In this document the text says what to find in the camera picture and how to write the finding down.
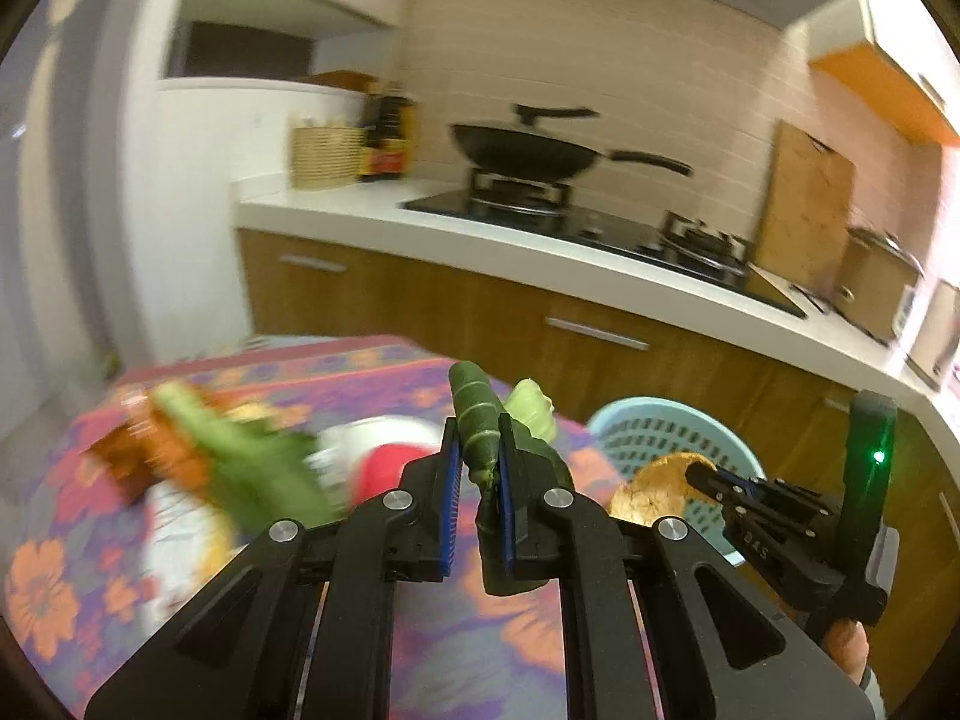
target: wok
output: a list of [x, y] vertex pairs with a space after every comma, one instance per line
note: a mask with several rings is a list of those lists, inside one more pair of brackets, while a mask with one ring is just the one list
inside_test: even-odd
[[453, 124], [460, 150], [480, 170], [508, 178], [555, 184], [587, 170], [600, 157], [613, 162], [640, 162], [693, 175], [693, 167], [647, 151], [594, 151], [563, 141], [536, 125], [537, 119], [584, 119], [599, 116], [590, 108], [531, 108], [514, 105], [517, 122]]

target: wok handle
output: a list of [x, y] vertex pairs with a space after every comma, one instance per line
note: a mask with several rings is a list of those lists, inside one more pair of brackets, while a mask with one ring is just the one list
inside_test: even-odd
[[536, 124], [537, 119], [592, 119], [600, 115], [592, 108], [531, 108], [519, 103], [514, 103], [514, 113], [528, 127]]
[[611, 151], [607, 156], [611, 162], [642, 162], [644, 165], [666, 167], [667, 170], [673, 170], [688, 178], [693, 175], [693, 167], [686, 162], [670, 159], [661, 154], [651, 154], [648, 151]]

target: white countertop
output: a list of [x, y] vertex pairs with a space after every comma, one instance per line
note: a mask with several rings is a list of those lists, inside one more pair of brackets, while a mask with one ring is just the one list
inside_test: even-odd
[[[366, 248], [582, 298], [787, 362], [852, 389], [889, 395], [928, 431], [960, 484], [960, 402], [934, 392], [887, 348], [836, 314], [793, 317], [752, 298], [606, 251], [480, 221], [400, 208], [453, 189], [408, 180], [279, 191], [234, 206], [238, 227]], [[781, 290], [784, 280], [769, 279]]]

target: table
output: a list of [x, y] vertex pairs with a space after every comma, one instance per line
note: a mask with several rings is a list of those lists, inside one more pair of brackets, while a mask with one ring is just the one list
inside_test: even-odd
[[[19, 546], [4, 566], [4, 615], [61, 702], [83, 716], [93, 692], [160, 624], [162, 574], [178, 570], [155, 559], [163, 514], [156, 499], [125, 506], [102, 464], [85, 453], [123, 421], [118, 398], [124, 386], [181, 376], [300, 409], [314, 431], [384, 413], [440, 425], [453, 411], [450, 362], [402, 338], [349, 338], [125, 377], [117, 393], [77, 419], [50, 452], [46, 473], [27, 490]], [[501, 395], [508, 389], [494, 388]], [[606, 503], [616, 471], [583, 427], [559, 421], [555, 446], [578, 490]], [[478, 502], [464, 474], [451, 577], [397, 586], [394, 720], [565, 717], [556, 583], [512, 598], [484, 594], [473, 526]]]

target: wooden cutting board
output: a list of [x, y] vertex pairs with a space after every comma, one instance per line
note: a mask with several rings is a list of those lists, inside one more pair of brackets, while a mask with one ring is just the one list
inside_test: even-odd
[[754, 262], [829, 296], [847, 245], [855, 176], [845, 156], [780, 122]]

